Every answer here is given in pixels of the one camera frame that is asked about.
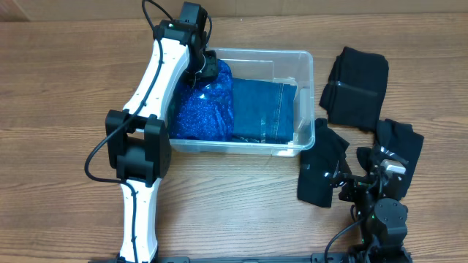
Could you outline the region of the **shiny blue sequin fabric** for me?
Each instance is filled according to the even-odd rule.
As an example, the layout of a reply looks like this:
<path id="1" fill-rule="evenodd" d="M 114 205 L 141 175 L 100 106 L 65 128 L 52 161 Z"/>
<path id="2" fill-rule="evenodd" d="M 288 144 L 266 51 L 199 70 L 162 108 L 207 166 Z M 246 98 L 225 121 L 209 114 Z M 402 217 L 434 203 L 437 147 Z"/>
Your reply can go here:
<path id="1" fill-rule="evenodd" d="M 233 76 L 223 60 L 218 77 L 195 84 L 179 82 L 168 111 L 169 137 L 178 140 L 229 141 L 233 135 Z"/>

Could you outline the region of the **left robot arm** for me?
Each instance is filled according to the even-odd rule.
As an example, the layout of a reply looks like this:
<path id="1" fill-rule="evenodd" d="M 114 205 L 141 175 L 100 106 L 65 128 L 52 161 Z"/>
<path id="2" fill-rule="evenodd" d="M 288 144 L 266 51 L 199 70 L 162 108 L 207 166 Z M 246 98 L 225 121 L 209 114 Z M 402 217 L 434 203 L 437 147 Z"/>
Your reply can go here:
<path id="1" fill-rule="evenodd" d="M 184 2 L 179 18 L 152 25 L 154 47 L 145 74 L 123 110 L 105 119 L 110 166 L 124 196 L 124 238 L 116 262 L 156 262 L 156 198 L 170 166 L 167 111 L 179 82 L 212 81 L 219 70 L 206 49 L 211 22 L 201 5 Z"/>

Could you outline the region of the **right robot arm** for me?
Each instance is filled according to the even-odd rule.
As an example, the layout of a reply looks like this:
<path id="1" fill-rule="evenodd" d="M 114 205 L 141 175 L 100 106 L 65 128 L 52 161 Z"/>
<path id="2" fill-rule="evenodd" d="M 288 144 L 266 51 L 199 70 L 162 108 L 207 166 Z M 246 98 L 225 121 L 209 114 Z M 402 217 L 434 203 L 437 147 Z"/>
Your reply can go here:
<path id="1" fill-rule="evenodd" d="M 368 170 L 364 176 L 336 173 L 330 185 L 340 187 L 339 199 L 352 203 L 353 223 L 336 234 L 325 247 L 325 262 L 411 262 L 404 247 L 407 236 L 407 206 L 400 203 L 399 189 L 403 186 L 409 162 L 380 146 L 371 150 Z M 343 234 L 359 228 L 361 243 L 348 251 L 331 256 L 331 245 Z"/>

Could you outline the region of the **large folded black garment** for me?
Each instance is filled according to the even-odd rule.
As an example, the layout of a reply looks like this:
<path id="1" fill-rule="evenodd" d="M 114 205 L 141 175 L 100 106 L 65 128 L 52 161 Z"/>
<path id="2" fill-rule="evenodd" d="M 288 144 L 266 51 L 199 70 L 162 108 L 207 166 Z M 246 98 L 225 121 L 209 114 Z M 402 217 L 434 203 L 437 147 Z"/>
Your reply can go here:
<path id="1" fill-rule="evenodd" d="M 384 56 L 344 47 L 320 98 L 328 122 L 373 132 L 380 119 L 388 73 Z"/>

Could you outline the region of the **blue denim jeans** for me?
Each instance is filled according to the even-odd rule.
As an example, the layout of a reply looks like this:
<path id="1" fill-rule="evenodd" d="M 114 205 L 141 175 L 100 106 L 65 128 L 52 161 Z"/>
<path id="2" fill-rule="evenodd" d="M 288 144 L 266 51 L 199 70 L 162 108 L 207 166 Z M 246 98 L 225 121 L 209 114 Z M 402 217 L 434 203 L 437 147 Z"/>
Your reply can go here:
<path id="1" fill-rule="evenodd" d="M 232 140 L 286 144 L 293 140 L 296 87 L 259 80 L 233 80 Z"/>

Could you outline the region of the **clear plastic storage bin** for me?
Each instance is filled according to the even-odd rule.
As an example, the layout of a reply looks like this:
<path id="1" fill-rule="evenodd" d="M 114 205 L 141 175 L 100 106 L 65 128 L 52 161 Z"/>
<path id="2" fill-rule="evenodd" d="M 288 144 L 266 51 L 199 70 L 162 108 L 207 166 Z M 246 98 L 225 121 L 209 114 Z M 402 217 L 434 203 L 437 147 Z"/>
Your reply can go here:
<path id="1" fill-rule="evenodd" d="M 314 61 L 305 50 L 262 50 L 215 47 L 233 77 L 290 84 L 297 88 L 293 108 L 293 140 L 286 144 L 176 140 L 170 144 L 183 153 L 218 152 L 294 157 L 314 145 Z"/>

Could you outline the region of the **black taped garment right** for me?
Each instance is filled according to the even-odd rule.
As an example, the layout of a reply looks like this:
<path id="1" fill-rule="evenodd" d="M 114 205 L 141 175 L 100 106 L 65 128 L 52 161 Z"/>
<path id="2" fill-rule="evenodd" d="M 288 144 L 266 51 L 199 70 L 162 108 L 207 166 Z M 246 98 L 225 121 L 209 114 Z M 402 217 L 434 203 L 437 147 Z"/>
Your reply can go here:
<path id="1" fill-rule="evenodd" d="M 407 161 L 406 164 L 403 164 L 406 168 L 406 172 L 402 175 L 404 180 L 404 195 L 402 198 L 406 196 L 410 187 L 423 147 L 423 140 L 424 136 L 414 132 L 411 124 L 399 123 L 391 119 L 377 122 L 373 148 L 378 148 L 380 150 L 382 160 L 396 160 L 394 157 L 390 157 L 385 153 L 389 151 Z M 360 148 L 365 147 L 359 147 L 356 151 L 359 163 Z"/>

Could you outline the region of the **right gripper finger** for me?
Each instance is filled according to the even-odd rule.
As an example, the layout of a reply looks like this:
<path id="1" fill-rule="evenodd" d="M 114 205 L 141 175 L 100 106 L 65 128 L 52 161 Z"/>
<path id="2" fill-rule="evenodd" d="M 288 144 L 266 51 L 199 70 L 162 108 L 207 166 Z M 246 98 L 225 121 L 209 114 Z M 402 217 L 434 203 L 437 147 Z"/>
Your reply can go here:
<path id="1" fill-rule="evenodd" d="M 370 173 L 375 166 L 382 162 L 381 152 L 378 148 L 360 148 L 360 166 Z"/>
<path id="2" fill-rule="evenodd" d="M 346 161 L 346 155 L 344 153 L 334 153 L 331 161 L 331 186 L 343 186 L 351 174 L 352 172 Z"/>

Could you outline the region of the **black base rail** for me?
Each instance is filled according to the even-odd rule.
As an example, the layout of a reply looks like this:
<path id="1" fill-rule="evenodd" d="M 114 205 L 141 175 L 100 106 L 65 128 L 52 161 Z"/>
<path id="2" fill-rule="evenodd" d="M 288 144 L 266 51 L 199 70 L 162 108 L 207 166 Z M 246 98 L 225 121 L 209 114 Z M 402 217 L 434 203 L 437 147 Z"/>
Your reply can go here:
<path id="1" fill-rule="evenodd" d="M 346 253 L 329 253 L 327 255 L 327 262 L 330 263 L 350 263 L 350 262 L 364 262 L 351 257 Z M 124 263 L 127 262 L 123 258 L 106 259 L 99 261 L 88 261 L 89 263 Z M 154 259 L 152 262 L 157 263 L 323 263 L 324 253 L 313 253 L 311 256 L 267 256 L 257 258 L 205 258 L 205 259 L 190 259 L 186 256 L 180 257 L 162 257 Z M 382 263 L 403 263 L 413 262 L 409 254 L 398 255 L 393 257 L 370 259 L 370 262 Z"/>

